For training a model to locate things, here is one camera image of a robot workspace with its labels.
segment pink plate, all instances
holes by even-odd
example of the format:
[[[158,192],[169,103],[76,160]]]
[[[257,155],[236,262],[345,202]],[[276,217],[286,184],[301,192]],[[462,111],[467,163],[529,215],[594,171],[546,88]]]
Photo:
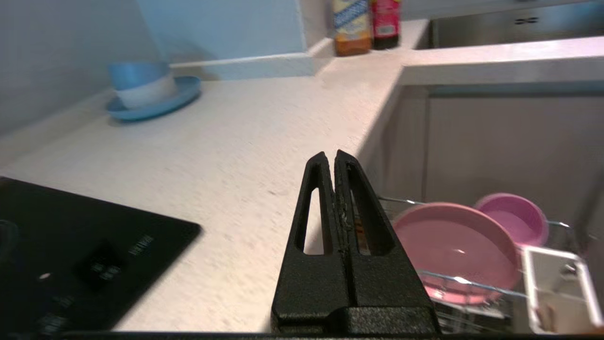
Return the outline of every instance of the pink plate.
[[[474,206],[499,222],[519,246],[543,246],[549,225],[541,209],[524,197],[512,194],[492,194],[481,198]]]
[[[431,298],[481,304],[500,293],[463,283],[512,289],[520,279],[518,253],[508,233],[492,218],[453,203],[428,203],[406,210],[394,231],[416,270],[458,277],[422,275]]]

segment blue plate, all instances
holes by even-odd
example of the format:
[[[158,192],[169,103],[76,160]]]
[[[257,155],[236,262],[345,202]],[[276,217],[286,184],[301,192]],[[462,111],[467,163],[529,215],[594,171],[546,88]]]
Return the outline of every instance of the blue plate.
[[[117,119],[141,120],[170,113],[197,98],[201,84],[199,78],[184,76],[175,77],[174,80],[176,81],[176,87],[178,87],[178,93],[163,102],[130,110],[121,103],[118,97],[115,97],[107,104],[107,111]]]

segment bottle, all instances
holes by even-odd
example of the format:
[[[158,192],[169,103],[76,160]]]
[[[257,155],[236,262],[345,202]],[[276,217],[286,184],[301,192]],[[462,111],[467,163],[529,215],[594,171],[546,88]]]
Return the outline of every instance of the bottle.
[[[352,56],[371,50],[368,0],[333,0],[336,54]]]
[[[399,45],[399,7],[400,0],[371,0],[374,50]]]

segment blue cup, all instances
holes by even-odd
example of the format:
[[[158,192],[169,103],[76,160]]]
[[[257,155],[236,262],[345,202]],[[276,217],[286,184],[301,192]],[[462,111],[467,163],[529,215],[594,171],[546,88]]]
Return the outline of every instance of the blue cup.
[[[178,92],[165,62],[118,62],[109,65],[115,93],[128,109],[167,100]]]

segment white countertop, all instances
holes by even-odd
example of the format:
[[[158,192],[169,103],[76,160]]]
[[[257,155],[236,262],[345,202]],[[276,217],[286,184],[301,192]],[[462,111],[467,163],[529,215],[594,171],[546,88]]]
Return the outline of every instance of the white countertop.
[[[307,159],[358,155],[397,85],[604,79],[604,38],[410,49],[425,27],[404,22],[401,47],[334,59],[314,77],[204,82],[199,100],[145,122],[89,105],[70,132],[0,172],[202,226],[117,329],[266,331]],[[528,77],[531,64],[557,66]],[[514,65],[517,79],[498,75]]]

